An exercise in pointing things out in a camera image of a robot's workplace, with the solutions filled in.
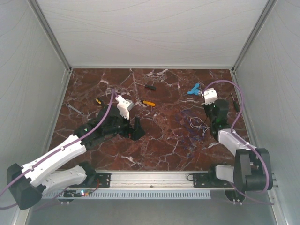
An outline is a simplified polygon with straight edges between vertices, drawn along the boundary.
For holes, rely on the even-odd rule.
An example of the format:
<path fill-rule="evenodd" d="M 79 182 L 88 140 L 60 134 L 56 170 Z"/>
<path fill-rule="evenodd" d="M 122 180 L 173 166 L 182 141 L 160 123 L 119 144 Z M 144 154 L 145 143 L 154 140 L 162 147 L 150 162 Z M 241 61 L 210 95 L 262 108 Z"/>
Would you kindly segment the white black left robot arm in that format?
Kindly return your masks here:
<path fill-rule="evenodd" d="M 133 141 L 146 132 L 135 117 L 134 125 L 125 119 L 117 107 L 105 107 L 98 115 L 76 129 L 65 141 L 36 160 L 24 165 L 12 164 L 7 169 L 7 189 L 21 210 L 37 204 L 43 195 L 72 185 L 90 187 L 96 182 L 97 173 L 88 162 L 59 172 L 58 169 L 71 159 L 87 152 L 105 141 L 107 136 L 120 135 Z"/>

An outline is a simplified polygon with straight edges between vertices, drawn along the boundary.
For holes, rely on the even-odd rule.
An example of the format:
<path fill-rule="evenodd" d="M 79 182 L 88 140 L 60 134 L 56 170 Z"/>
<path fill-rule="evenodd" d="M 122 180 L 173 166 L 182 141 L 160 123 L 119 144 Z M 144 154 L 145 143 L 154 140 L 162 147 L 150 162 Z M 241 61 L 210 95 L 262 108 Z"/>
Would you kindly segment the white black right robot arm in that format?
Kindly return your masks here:
<path fill-rule="evenodd" d="M 234 129 L 231 130 L 227 122 L 229 103 L 226 100 L 203 103 L 203 107 L 210 120 L 211 135 L 234 156 L 233 166 L 217 165 L 208 173 L 208 183 L 216 187 L 225 180 L 241 192 L 271 190 L 273 180 L 268 150 L 251 145 Z"/>

